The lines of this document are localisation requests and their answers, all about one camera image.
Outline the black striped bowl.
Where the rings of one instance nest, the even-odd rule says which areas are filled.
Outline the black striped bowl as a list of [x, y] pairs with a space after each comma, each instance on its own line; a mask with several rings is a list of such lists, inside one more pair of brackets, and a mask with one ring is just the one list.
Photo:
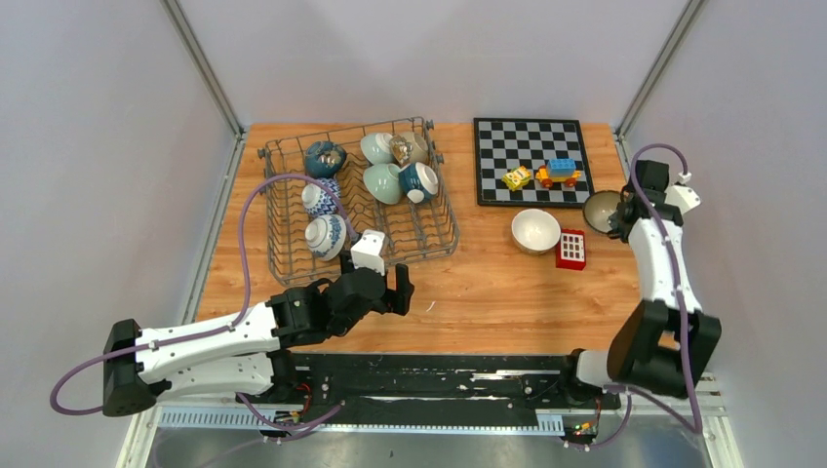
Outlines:
[[614, 190], [601, 190], [590, 195], [582, 206], [582, 216], [592, 230], [608, 234], [611, 230], [610, 217], [616, 212], [621, 194]]

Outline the blue floral white bowl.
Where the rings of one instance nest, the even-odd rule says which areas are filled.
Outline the blue floral white bowl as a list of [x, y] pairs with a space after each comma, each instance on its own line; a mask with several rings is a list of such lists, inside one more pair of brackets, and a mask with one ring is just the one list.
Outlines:
[[322, 261], [330, 261], [342, 251], [346, 226], [339, 214], [322, 214], [304, 229], [304, 239], [311, 253]]

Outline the cream beige bowl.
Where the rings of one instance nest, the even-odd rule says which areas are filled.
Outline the cream beige bowl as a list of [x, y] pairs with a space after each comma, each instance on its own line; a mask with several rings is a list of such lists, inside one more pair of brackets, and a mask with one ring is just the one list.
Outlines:
[[526, 254], [545, 254], [562, 238], [562, 227], [552, 214], [540, 209], [525, 209], [511, 221], [514, 244]]

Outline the dark blue white bowl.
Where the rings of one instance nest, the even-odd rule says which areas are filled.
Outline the dark blue white bowl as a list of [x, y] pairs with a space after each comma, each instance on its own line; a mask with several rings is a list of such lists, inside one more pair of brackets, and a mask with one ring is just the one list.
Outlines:
[[439, 192], [439, 178], [427, 164], [414, 162], [399, 172], [402, 191], [414, 204], [430, 201]]

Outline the grey wire dish rack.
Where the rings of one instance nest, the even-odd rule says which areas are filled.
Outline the grey wire dish rack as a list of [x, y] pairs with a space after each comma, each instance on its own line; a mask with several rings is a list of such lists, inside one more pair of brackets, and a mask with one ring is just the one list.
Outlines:
[[[369, 162], [362, 154], [360, 140], [369, 133], [411, 131], [426, 141], [429, 165], [439, 174], [444, 159], [436, 151], [433, 129], [433, 122], [420, 116], [360, 126], [328, 126], [305, 135], [272, 139], [257, 153], [264, 162], [264, 175], [272, 177], [304, 171], [304, 152], [317, 141], [339, 144], [348, 157], [335, 178], [349, 219], [358, 232], [374, 229], [385, 233], [382, 256], [387, 263], [413, 263], [451, 255], [458, 246], [459, 227], [447, 187], [441, 183], [438, 194], [420, 204], [408, 199], [393, 206], [379, 202], [362, 180]], [[296, 179], [278, 181], [261, 192], [266, 199], [268, 267], [286, 287], [333, 277], [339, 271], [337, 260], [323, 261], [306, 245], [303, 232], [311, 217], [300, 201], [304, 185]]]

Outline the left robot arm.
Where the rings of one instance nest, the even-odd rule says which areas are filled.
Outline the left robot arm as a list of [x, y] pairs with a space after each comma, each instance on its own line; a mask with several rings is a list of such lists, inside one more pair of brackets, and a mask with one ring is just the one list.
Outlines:
[[396, 286], [370, 268], [293, 287], [235, 313], [185, 326], [115, 323], [104, 346], [102, 413], [120, 417], [170, 399], [210, 393], [290, 401], [298, 376], [290, 349], [344, 336], [368, 313], [406, 315], [415, 286], [405, 264]]

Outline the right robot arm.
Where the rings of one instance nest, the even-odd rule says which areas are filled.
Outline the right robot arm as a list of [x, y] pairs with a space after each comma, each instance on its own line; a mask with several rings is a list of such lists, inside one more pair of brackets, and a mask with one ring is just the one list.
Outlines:
[[685, 185], [670, 183], [668, 171], [664, 163], [637, 162], [606, 217], [609, 238], [634, 254], [641, 300], [608, 350], [571, 353], [573, 370], [556, 382], [559, 398], [570, 407], [583, 406], [614, 383], [685, 399], [720, 340], [721, 322], [703, 313], [682, 252], [683, 215], [699, 198]]

